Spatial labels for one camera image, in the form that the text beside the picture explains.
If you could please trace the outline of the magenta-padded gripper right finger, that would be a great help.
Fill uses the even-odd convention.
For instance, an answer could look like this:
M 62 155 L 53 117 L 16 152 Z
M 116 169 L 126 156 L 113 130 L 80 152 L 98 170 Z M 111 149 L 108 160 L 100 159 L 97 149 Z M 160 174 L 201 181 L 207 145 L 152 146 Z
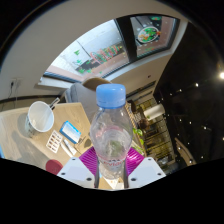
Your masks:
M 152 157 L 144 157 L 131 148 L 127 153 L 124 165 L 124 187 L 140 188 L 157 181 L 166 174 Z

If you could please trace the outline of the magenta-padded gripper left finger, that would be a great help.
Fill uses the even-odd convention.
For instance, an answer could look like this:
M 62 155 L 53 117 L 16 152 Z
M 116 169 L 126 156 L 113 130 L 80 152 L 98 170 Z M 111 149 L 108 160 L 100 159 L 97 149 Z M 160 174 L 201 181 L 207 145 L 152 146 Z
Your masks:
M 99 168 L 95 149 L 91 147 L 80 157 L 70 158 L 58 176 L 84 188 L 97 188 Z

